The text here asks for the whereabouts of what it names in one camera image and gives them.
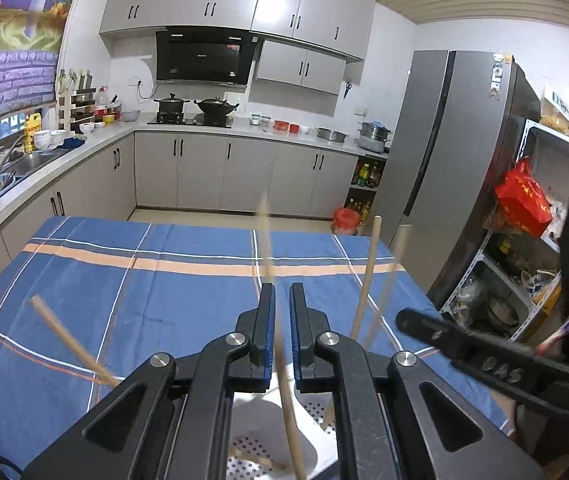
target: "blue cloth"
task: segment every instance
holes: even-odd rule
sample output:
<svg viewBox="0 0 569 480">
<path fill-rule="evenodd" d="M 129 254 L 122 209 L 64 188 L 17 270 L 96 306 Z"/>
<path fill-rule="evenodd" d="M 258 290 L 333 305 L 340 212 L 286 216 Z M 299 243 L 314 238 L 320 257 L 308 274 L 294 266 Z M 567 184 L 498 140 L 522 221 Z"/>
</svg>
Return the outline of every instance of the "blue cloth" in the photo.
<svg viewBox="0 0 569 480">
<path fill-rule="evenodd" d="M 231 332 L 255 308 L 261 284 L 254 231 L 54 217 L 0 275 L 0 455 L 24 467 L 84 415 L 108 389 L 36 314 L 36 294 L 65 327 L 116 376 L 125 377 L 157 351 L 199 352 Z M 302 282 L 308 306 L 323 310 L 332 330 L 349 333 L 369 250 L 364 237 L 272 233 L 290 359 L 289 287 Z M 391 264 L 377 248 L 377 269 Z M 378 301 L 387 274 L 373 276 Z M 372 351 L 416 352 L 504 431 L 488 389 L 459 373 L 438 352 L 397 330 L 404 307 L 437 316 L 406 272 L 399 273 Z M 361 334 L 372 322 L 368 308 Z"/>
</svg>

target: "pot lid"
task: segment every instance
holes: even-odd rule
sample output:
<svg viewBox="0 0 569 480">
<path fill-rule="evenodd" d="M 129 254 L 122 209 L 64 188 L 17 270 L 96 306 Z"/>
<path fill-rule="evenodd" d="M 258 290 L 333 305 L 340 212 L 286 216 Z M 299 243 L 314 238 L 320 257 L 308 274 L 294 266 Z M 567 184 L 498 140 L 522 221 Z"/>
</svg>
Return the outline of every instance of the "pot lid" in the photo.
<svg viewBox="0 0 569 480">
<path fill-rule="evenodd" d="M 154 101 L 159 103 L 188 103 L 189 101 L 185 99 L 181 99 L 180 97 L 176 97 L 175 94 L 169 94 L 169 97 L 165 97 L 164 99 L 154 99 Z"/>
</svg>

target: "metal screw cap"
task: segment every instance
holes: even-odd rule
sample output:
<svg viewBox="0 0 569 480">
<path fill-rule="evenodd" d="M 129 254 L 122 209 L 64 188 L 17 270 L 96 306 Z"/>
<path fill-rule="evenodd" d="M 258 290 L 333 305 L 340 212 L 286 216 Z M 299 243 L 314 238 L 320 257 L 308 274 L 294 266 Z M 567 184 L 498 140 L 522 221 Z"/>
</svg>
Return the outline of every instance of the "metal screw cap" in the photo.
<svg viewBox="0 0 569 480">
<path fill-rule="evenodd" d="M 171 357 L 165 352 L 154 354 L 151 356 L 151 359 L 149 359 L 149 363 L 154 368 L 162 368 L 164 366 L 167 366 L 169 361 L 171 361 Z"/>
<path fill-rule="evenodd" d="M 247 338 L 240 332 L 231 332 L 224 340 L 231 346 L 240 346 Z"/>
<path fill-rule="evenodd" d="M 338 341 L 340 341 L 340 336 L 333 332 L 325 332 L 321 334 L 321 343 L 323 345 L 334 346 Z"/>
<path fill-rule="evenodd" d="M 413 366 L 417 360 L 418 358 L 414 354 L 406 350 L 396 354 L 396 362 L 401 366 Z"/>
</svg>

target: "yellow bottle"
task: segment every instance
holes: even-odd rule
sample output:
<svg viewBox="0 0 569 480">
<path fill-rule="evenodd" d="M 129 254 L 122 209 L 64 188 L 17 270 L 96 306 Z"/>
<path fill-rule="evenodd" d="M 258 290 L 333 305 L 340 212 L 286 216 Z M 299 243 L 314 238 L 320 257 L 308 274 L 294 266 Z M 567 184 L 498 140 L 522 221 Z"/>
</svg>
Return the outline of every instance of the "yellow bottle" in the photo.
<svg viewBox="0 0 569 480">
<path fill-rule="evenodd" d="M 31 153 L 34 150 L 34 133 L 42 128 L 40 114 L 31 114 L 24 121 L 24 152 Z"/>
</svg>

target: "tiled floor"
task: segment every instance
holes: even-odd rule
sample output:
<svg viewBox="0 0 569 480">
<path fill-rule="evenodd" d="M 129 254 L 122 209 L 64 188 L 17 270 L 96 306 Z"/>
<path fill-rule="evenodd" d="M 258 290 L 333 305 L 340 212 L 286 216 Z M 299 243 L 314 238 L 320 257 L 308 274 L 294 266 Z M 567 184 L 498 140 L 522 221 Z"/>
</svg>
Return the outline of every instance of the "tiled floor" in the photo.
<svg viewBox="0 0 569 480">
<path fill-rule="evenodd" d="M 206 227 L 231 227 L 237 229 L 256 229 L 257 220 L 253 215 L 230 215 L 191 211 L 165 211 L 156 209 L 136 209 L 130 218 L 134 222 L 154 224 L 198 225 Z M 270 218 L 272 231 L 305 231 L 309 233 L 330 234 L 331 222 L 322 220 L 300 220 L 292 218 Z"/>
</svg>

